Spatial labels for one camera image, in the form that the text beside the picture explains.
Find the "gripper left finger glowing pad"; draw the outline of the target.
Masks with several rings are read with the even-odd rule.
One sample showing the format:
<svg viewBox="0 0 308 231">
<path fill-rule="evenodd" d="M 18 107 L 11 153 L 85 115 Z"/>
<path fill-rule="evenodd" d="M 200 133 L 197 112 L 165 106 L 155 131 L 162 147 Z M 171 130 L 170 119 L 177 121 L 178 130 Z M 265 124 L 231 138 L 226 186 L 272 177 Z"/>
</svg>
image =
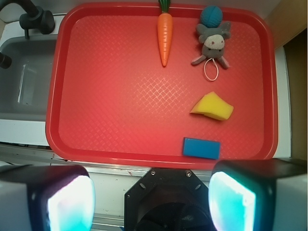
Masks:
<svg viewBox="0 0 308 231">
<path fill-rule="evenodd" d="M 89 231 L 94 183 L 78 165 L 0 167 L 2 231 Z"/>
</svg>

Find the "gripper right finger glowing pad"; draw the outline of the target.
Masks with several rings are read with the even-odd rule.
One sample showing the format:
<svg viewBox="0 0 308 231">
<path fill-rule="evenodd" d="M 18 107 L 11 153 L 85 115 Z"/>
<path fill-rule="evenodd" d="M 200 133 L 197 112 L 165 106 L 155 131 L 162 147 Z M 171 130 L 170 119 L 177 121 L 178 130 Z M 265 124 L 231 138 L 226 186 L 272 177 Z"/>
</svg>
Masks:
<svg viewBox="0 0 308 231">
<path fill-rule="evenodd" d="M 306 160 L 221 160 L 212 170 L 208 189 L 218 231 L 308 229 Z"/>
</svg>

